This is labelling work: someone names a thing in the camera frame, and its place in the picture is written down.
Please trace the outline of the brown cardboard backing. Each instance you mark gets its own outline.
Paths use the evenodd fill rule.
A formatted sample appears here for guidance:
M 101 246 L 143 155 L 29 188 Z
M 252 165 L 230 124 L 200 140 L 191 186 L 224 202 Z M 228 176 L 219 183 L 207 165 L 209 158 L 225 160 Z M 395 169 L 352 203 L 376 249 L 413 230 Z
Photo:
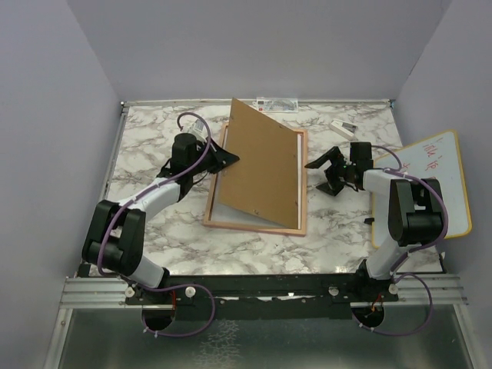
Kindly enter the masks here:
M 221 172 L 218 202 L 297 228 L 298 133 L 234 98 L 224 149 L 240 161 Z

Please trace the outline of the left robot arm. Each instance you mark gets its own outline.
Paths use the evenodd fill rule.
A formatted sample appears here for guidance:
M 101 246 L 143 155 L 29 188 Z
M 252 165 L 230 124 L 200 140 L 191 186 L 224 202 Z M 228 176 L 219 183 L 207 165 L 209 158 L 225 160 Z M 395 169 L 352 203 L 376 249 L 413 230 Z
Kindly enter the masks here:
M 125 200 L 102 200 L 96 205 L 82 260 L 144 285 L 143 294 L 153 303 L 165 301 L 169 270 L 143 254 L 146 222 L 181 201 L 196 184 L 195 176 L 217 174 L 239 160 L 211 138 L 176 135 L 170 159 L 149 186 Z

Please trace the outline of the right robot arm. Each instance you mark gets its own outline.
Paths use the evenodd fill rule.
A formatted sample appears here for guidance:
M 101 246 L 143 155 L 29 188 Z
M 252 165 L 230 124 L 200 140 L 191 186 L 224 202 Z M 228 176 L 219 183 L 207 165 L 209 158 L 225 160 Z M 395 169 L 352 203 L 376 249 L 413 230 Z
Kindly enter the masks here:
M 375 148 L 392 155 L 398 167 L 376 168 L 372 156 Z M 324 170 L 326 181 L 317 186 L 318 190 L 330 196 L 344 188 L 367 191 L 380 195 L 387 205 L 386 215 L 372 223 L 385 226 L 388 236 L 354 273 L 354 294 L 369 301 L 380 293 L 381 284 L 393 281 L 394 273 L 413 253 L 434 246 L 446 236 L 449 216 L 440 182 L 403 173 L 396 153 L 366 141 L 350 143 L 349 159 L 334 146 L 305 167 L 318 169 L 326 162 L 330 163 Z

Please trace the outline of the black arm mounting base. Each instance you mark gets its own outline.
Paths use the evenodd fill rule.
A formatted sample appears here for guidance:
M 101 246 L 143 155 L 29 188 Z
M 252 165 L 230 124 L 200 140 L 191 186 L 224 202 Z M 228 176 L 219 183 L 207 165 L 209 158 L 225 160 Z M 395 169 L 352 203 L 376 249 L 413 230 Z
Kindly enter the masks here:
M 174 275 L 166 285 L 176 293 L 137 287 L 126 298 L 159 317 L 174 309 L 183 321 L 351 318 L 351 305 L 397 301 L 389 282 L 366 282 L 354 274 Z

